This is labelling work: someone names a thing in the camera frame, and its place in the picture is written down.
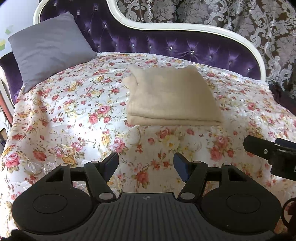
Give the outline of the damask patterned curtain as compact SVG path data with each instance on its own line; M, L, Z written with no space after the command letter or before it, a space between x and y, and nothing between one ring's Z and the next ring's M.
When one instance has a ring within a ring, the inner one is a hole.
M212 25L245 37L262 55L267 82L295 97L294 1L121 0L117 5L136 22Z

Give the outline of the cream beige knit garment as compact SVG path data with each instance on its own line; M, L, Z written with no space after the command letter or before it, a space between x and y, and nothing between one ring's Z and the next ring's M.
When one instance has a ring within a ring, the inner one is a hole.
M129 89L129 125L217 126L223 118L207 82L197 68L129 66L123 79Z

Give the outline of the floral bedspread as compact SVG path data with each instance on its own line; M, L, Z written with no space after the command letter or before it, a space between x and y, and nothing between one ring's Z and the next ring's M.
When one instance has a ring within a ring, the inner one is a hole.
M295 196L295 183L270 173L266 160L243 149L252 135L295 141L295 116L277 104L268 84L197 64L223 115L222 126L132 126L127 123L128 66L183 68L189 61L153 54L102 53L70 67L28 93L20 93L1 156L1 236L16 228L13 201L39 179L66 163L82 167L119 154L109 181L121 192L173 192L184 183L173 155L209 166L231 163L272 192L281 203Z

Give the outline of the purple tufted velvet headboard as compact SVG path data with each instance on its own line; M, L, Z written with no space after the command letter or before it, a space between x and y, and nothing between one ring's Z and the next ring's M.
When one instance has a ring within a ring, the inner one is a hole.
M199 24L139 23L126 18L116 1L41 1L33 21L39 23L69 12L96 52L151 53L266 79L259 51L229 30Z

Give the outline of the grey pillow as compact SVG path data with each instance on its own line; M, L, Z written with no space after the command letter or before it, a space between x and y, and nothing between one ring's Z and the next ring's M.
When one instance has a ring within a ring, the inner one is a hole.
M69 12L16 32L8 41L24 93L52 75L97 56Z

